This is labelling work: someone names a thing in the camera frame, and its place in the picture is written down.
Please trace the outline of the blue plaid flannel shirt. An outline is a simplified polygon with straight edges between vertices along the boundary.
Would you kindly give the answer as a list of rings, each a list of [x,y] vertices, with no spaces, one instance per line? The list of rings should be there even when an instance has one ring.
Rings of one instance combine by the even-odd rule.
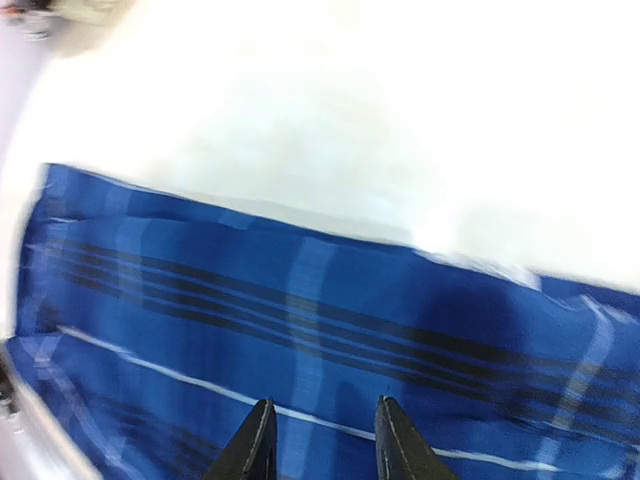
[[[463,479],[639,475],[639,299],[49,164],[8,350],[106,479],[196,479],[274,401],[285,479],[372,479],[380,396]]]

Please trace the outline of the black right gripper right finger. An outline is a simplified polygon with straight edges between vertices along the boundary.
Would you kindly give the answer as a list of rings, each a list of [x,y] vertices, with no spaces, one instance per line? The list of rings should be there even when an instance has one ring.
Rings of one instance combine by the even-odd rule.
[[[375,416],[377,474],[381,480],[454,480],[395,398],[380,396]]]

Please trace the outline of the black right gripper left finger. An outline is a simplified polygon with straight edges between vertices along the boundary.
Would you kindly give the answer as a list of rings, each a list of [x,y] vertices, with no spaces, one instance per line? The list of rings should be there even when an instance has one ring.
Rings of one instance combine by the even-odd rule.
[[[259,400],[202,479],[277,479],[277,436],[273,400]]]

